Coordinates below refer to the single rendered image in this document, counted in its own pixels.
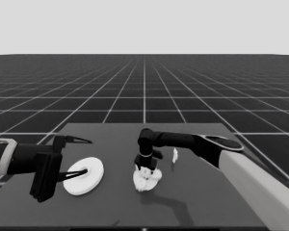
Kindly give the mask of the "large thick white disc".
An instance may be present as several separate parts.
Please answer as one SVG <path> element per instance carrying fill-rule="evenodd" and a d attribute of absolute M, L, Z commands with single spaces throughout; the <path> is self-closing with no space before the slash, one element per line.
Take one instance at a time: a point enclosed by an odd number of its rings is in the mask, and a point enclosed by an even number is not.
<path fill-rule="evenodd" d="M 104 174 L 102 162 L 95 157 L 79 160 L 68 169 L 68 171 L 80 170 L 86 170 L 87 172 L 63 182 L 65 190 L 71 195 L 89 193 L 100 183 Z"/>

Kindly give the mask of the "white round carrier with pins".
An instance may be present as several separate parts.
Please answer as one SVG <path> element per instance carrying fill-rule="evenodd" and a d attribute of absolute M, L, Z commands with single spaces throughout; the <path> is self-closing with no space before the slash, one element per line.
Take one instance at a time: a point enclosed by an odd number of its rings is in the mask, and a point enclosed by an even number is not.
<path fill-rule="evenodd" d="M 134 182 L 134 186 L 135 186 L 135 181 L 138 179 L 138 178 L 143 178 L 140 174 L 140 171 L 139 170 L 135 170 L 134 173 L 133 173 L 133 182 Z M 159 181 L 157 180 L 153 180 L 151 178 L 151 176 L 148 178 L 148 179 L 145 179 L 146 180 L 146 189 L 144 191 L 150 191 L 152 190 L 153 188 L 155 188 L 158 184 Z"/>

